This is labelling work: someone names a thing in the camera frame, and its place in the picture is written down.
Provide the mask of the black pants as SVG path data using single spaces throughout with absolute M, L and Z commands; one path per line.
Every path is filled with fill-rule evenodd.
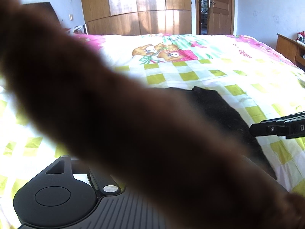
M 277 179 L 274 169 L 263 153 L 257 139 L 250 134 L 248 124 L 215 90 L 195 86 L 191 90 L 170 87 L 168 92 L 184 97 L 188 104 L 207 118 L 226 135 L 231 135 L 243 143 L 247 158 L 263 168 L 273 179 Z

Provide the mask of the wooden door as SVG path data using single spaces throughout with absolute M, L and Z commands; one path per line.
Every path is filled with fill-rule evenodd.
M 234 34 L 235 0 L 207 0 L 207 34 Z

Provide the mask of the small toy figurines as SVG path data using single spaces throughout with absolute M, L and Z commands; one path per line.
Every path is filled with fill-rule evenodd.
M 297 40 L 305 43 L 305 31 L 300 31 L 297 33 Z

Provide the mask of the dark wooden headboard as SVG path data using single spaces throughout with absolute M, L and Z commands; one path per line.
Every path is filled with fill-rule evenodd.
M 39 26 L 62 28 L 61 22 L 50 2 L 21 5 L 30 23 Z

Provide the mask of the wooden tv cabinet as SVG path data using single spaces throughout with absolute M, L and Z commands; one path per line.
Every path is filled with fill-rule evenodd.
M 294 65 L 304 70 L 304 44 L 299 44 L 297 41 L 289 39 L 280 34 L 277 34 L 277 36 L 276 51 L 281 53 Z

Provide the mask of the wooden wardrobe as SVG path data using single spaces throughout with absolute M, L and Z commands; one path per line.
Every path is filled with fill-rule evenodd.
M 81 0 L 92 35 L 191 33 L 191 0 Z

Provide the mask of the white bag by headboard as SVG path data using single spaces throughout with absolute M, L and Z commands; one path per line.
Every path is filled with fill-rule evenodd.
M 87 24 L 75 26 L 70 31 L 74 34 L 88 34 Z

